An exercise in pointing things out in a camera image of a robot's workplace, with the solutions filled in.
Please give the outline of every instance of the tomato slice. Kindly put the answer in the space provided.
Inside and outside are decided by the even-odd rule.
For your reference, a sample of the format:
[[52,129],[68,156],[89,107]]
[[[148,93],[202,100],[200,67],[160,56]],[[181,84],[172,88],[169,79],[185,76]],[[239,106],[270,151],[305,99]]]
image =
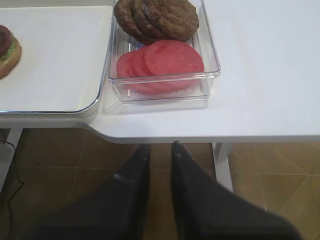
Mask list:
[[148,47],[145,65],[153,75],[203,72],[205,67],[199,53],[177,40],[160,40]]
[[132,59],[132,67],[137,77],[152,76],[145,64],[145,53],[149,46],[140,48]]
[[128,84],[128,89],[142,95],[157,95],[160,92],[152,87],[152,83],[134,83]]
[[134,72],[132,66],[132,59],[134,58],[136,53],[137,51],[130,51],[119,57],[119,60],[116,63],[116,71],[119,77],[129,78],[136,76],[136,73]]
[[187,89],[193,85],[195,85],[198,82],[196,79],[191,80],[179,80],[179,81],[166,81],[164,84],[167,86],[167,88],[172,89],[173,91],[178,91],[182,89]]
[[0,25],[0,55],[4,55],[11,45],[11,33],[8,28]]

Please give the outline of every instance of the white table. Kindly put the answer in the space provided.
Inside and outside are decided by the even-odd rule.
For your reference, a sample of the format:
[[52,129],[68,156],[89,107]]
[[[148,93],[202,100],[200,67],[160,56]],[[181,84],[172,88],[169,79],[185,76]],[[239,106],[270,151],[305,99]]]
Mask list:
[[204,109],[122,111],[115,101],[109,111],[104,94],[93,120],[0,119],[0,128],[86,127],[116,143],[224,143],[216,174],[228,188],[232,143],[320,141],[320,1],[205,3],[222,73]]

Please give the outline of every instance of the floor tile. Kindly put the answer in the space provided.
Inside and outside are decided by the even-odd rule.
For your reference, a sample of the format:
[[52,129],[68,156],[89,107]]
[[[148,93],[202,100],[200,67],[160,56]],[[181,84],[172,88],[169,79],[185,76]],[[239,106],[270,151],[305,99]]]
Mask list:
[[9,218],[0,219],[0,240],[8,240],[9,237]]
[[320,175],[320,149],[315,143],[272,143],[272,146],[305,173]]
[[151,170],[143,240],[177,240],[172,205],[170,171]]
[[151,144],[150,168],[155,170],[171,169],[171,143]]
[[24,129],[16,162],[27,167],[76,167],[85,134],[85,130],[77,128]]
[[204,169],[215,169],[211,143],[184,143],[192,158]]
[[236,143],[228,157],[232,173],[257,173],[253,143]]
[[231,178],[233,191],[236,195],[258,207],[265,208],[259,174],[232,173]]
[[74,202],[86,194],[93,192],[100,184],[113,175],[116,169],[79,168],[72,192],[68,198]]
[[79,166],[82,168],[118,168],[134,153],[138,145],[117,144],[87,132]]
[[[73,168],[19,167],[19,176],[24,186],[11,201],[14,232],[22,235],[32,223],[48,213],[53,213],[66,205],[75,177]],[[11,184],[10,192],[17,189]],[[6,209],[4,218],[9,221]]]
[[320,150],[320,141],[318,141],[318,142],[309,142],[308,144],[310,144],[314,148],[317,148],[318,150]]
[[[268,196],[266,205],[276,206],[275,212],[294,224],[305,240],[313,240],[320,229],[320,176],[307,176],[301,184],[301,178],[287,177],[286,181],[284,179],[278,183],[282,187],[264,189],[264,194]],[[281,204],[271,202],[279,201],[279,189],[285,191],[287,188],[291,188],[292,194],[287,194],[286,201],[282,199]]]
[[314,238],[314,240],[320,240],[320,232],[316,235],[316,237]]
[[280,143],[254,144],[258,171],[264,174],[306,174],[292,157],[279,150],[277,144]]
[[278,213],[306,179],[306,175],[261,176],[266,209]]

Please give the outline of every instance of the cooked patty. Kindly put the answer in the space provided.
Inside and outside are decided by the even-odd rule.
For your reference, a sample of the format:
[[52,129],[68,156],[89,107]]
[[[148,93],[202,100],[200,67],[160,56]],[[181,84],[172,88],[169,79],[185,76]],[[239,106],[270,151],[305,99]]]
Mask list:
[[152,25],[147,19],[143,9],[143,0],[132,0],[131,10],[133,14],[134,21],[141,32],[153,39],[166,40],[171,39],[167,34],[161,31],[156,26]]
[[114,6],[113,13],[120,27],[139,42],[149,45],[156,39],[143,34],[138,28],[131,12],[132,0],[119,0]]
[[143,0],[147,19],[171,38],[187,41],[199,28],[195,6],[188,0]]

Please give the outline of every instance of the leg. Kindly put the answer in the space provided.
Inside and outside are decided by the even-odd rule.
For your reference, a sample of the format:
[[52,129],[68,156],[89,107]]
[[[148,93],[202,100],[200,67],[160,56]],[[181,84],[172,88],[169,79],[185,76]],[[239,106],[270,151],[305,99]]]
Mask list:
[[302,240],[286,220],[226,190],[180,144],[172,146],[171,192],[181,240]]
[[233,191],[228,155],[233,143],[212,143],[216,181],[229,191]]
[[28,240],[140,240],[149,194],[150,147],[141,145],[108,180],[47,216]]

